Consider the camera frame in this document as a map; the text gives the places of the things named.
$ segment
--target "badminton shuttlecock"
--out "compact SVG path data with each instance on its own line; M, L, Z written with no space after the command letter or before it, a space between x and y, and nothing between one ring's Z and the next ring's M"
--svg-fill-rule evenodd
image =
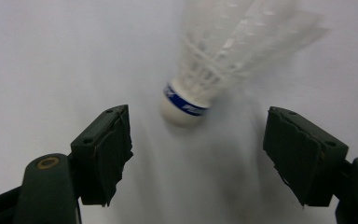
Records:
M222 91L309 43L322 29L319 18L297 10L296 0L190 1L179 74L164 89L162 117L177 126L197 123Z

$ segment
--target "white wall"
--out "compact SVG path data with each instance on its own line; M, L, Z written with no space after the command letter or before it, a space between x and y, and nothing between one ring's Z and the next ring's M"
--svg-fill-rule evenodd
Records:
M129 104L135 156L111 207L84 223L335 223L305 207L262 150L271 105L298 112L358 157L358 1L302 1L329 34L218 99L196 129L158 114L175 75L182 1L0 1L0 193L31 160L69 144L103 110Z

